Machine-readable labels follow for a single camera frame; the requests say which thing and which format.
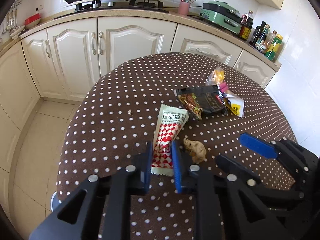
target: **electrical outlet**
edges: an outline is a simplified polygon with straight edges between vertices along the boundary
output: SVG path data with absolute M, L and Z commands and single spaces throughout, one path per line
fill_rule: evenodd
M 40 4 L 39 6 L 37 6 L 36 8 L 38 8 L 38 11 L 42 10 L 44 8 L 43 4 Z

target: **yellow label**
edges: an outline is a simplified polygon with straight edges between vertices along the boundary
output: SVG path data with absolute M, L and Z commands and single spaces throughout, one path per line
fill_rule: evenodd
M 244 39 L 248 39 L 248 37 L 249 37 L 249 35 L 251 33 L 251 30 L 249 28 L 245 27 L 245 26 L 243 26 L 243 28 L 244 28 L 244 31 L 243 31 L 243 33 L 241 34 L 240 37 L 242 37 Z
M 273 44 L 269 47 L 267 52 L 270 52 L 270 51 L 277 52 L 279 47 L 280 47 L 280 43 Z
M 237 104 L 231 104 L 231 107 L 233 108 L 233 110 L 235 111 L 235 113 L 238 115 L 239 112 L 240 112 L 241 106 L 240 106 L 240 105 L 237 105 Z

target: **green electric grill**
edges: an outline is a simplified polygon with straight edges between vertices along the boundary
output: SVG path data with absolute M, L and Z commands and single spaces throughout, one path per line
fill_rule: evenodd
M 200 17 L 238 35 L 241 30 L 241 17 L 238 10 L 226 2 L 211 1 L 204 3 Z

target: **polka dot tablecloth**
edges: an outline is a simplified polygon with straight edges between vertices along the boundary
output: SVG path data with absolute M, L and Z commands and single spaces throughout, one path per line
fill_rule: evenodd
M 244 99 L 244 117 L 215 114 L 197 121 L 190 116 L 177 140 L 201 141 L 207 155 L 200 166 L 216 175 L 226 176 L 215 164 L 215 157 L 223 154 L 255 171 L 267 187 L 289 189 L 294 180 L 276 160 L 266 160 L 238 140 L 247 132 L 266 141 L 285 136 L 296 142 L 287 119 L 265 90 L 213 59 L 165 53 L 123 63 L 87 94 L 66 133 L 57 177 L 59 199 L 90 174 L 105 177 L 130 164 L 133 155 L 144 152 L 146 141 L 153 140 L 161 104 L 181 107 L 173 90 L 204 86 L 217 66 L 225 70 L 230 90 Z M 132 197 L 131 239 L 192 239 L 193 201 L 191 195 L 176 193 L 172 177 L 151 175 L 148 195 Z

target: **pink utensil holder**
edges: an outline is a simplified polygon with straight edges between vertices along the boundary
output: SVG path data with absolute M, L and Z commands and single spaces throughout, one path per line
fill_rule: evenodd
M 188 15 L 190 8 L 190 3 L 187 2 L 180 2 L 179 8 L 178 8 L 178 13 L 182 15 Z

